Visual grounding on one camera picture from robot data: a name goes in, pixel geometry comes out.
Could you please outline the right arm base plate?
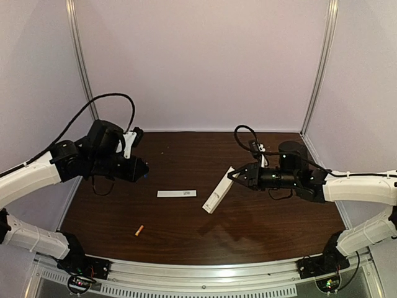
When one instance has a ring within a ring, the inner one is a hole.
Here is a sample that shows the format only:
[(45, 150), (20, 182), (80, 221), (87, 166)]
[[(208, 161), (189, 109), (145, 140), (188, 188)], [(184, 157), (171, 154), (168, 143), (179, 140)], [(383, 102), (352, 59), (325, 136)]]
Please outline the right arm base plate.
[(336, 255), (305, 256), (296, 261), (301, 279), (312, 278), (324, 274), (336, 273), (339, 269), (350, 266), (347, 258)]

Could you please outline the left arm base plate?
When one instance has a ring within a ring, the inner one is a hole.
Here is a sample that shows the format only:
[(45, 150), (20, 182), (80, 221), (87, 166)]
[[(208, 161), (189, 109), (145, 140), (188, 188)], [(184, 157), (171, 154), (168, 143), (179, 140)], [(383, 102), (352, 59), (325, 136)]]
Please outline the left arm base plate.
[(111, 264), (109, 260), (86, 255), (66, 257), (63, 260), (55, 259), (55, 261), (57, 267), (68, 274), (103, 280), (107, 279)]

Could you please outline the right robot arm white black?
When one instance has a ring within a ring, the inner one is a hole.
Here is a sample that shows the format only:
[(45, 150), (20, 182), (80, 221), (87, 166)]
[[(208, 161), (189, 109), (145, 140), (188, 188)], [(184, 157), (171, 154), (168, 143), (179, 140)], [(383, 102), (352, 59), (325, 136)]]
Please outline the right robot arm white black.
[(228, 178), (254, 191), (288, 189), (308, 202), (377, 202), (387, 207), (364, 223), (333, 234), (319, 256), (297, 261), (302, 279), (331, 274), (349, 267), (348, 256), (369, 245), (396, 238), (396, 172), (337, 172), (315, 165), (304, 145), (285, 141), (276, 156), (279, 165), (269, 167), (268, 153), (253, 140), (248, 150), (257, 160), (228, 173)]

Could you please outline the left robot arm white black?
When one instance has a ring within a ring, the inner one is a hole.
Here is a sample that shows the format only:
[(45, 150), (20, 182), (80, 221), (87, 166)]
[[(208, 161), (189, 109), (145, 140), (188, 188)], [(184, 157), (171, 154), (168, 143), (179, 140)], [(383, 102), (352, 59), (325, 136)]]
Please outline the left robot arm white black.
[(109, 121), (95, 120), (85, 137), (55, 142), (32, 161), (1, 174), (1, 244), (52, 257), (71, 274), (86, 274), (92, 259), (75, 235), (23, 222), (6, 207), (39, 189), (77, 177), (137, 182), (149, 172), (147, 163), (132, 153), (143, 135), (139, 127), (125, 132)]

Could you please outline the white remote control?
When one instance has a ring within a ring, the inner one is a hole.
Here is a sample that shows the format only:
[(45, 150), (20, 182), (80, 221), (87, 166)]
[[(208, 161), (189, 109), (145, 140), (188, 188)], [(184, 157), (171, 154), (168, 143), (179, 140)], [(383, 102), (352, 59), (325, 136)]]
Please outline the white remote control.
[(228, 175), (233, 172), (235, 169), (230, 166), (226, 171), (224, 176), (221, 178), (220, 182), (217, 184), (216, 188), (210, 194), (208, 199), (202, 206), (202, 209), (208, 214), (214, 213), (216, 208), (220, 205), (223, 198), (227, 195), (228, 191), (231, 189), (233, 185), (233, 180), (228, 177)]

